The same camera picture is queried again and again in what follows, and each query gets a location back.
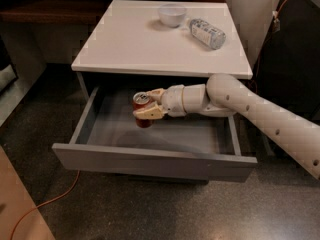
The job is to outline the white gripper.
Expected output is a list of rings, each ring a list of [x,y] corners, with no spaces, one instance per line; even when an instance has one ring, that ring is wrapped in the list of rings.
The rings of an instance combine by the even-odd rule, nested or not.
[[[160,101],[165,112],[171,117],[183,117],[186,115],[183,106],[184,85],[171,86],[168,89],[158,88],[147,91],[147,95],[154,101]],[[161,105],[151,103],[144,108],[137,109],[133,115],[141,120],[162,119],[165,112]]]

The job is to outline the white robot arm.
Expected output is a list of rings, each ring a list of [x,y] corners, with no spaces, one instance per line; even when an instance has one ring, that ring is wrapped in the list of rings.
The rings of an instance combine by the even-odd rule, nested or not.
[[[314,178],[320,178],[320,126],[260,97],[231,75],[214,74],[205,84],[159,88],[146,96],[151,103],[133,112],[140,120],[239,113]]]

